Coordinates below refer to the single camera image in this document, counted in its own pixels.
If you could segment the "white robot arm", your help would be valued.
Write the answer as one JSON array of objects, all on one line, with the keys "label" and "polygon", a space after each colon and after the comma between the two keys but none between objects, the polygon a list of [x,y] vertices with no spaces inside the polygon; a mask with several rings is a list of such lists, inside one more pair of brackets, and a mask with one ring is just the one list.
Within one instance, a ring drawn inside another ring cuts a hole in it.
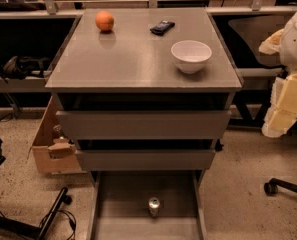
[{"label": "white robot arm", "polygon": [[259,46],[264,54],[278,53],[285,66],[285,79],[277,77],[273,83],[270,107],[265,115],[262,133],[278,138],[297,121],[297,12],[285,24]]}]

